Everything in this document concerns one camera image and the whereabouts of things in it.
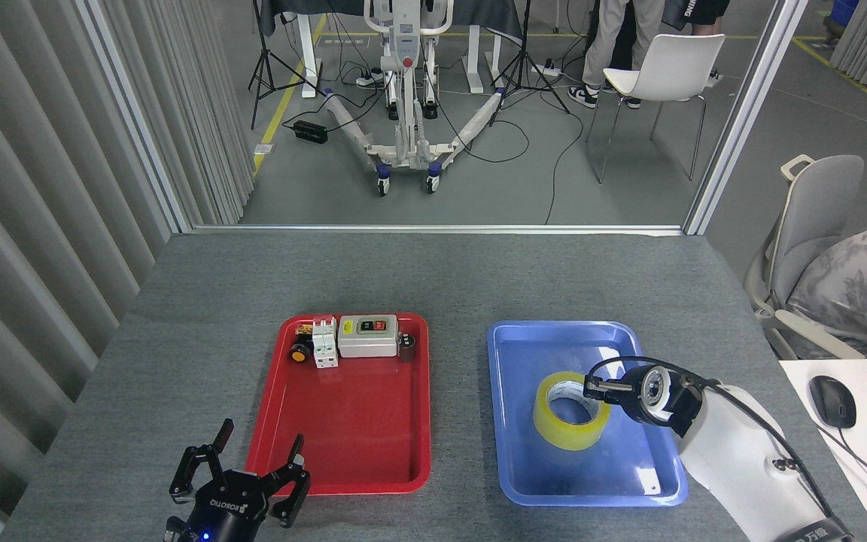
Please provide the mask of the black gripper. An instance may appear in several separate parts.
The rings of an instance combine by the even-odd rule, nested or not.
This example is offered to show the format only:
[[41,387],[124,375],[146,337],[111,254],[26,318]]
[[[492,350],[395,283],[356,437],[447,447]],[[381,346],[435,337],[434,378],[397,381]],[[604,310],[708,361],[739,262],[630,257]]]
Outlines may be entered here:
[[620,388],[617,388],[619,385],[613,383],[613,381],[603,381],[600,378],[585,378],[583,397],[604,403],[617,403],[633,421],[641,423],[643,422],[640,408],[641,381],[643,381],[643,368],[627,370],[623,377],[619,378],[620,384],[630,385],[631,390],[629,391],[620,390]]
[[[311,487],[304,467],[304,435],[298,434],[286,463],[268,476],[268,497],[260,477],[247,471],[224,471],[220,454],[234,430],[233,419],[224,419],[212,443],[187,446],[172,478],[169,494],[175,504],[185,504],[193,494],[193,478],[203,462],[212,480],[196,491],[195,507],[188,518],[188,537],[193,541],[254,541],[267,514],[282,527],[292,527]],[[282,488],[290,486],[286,498],[274,502]]]

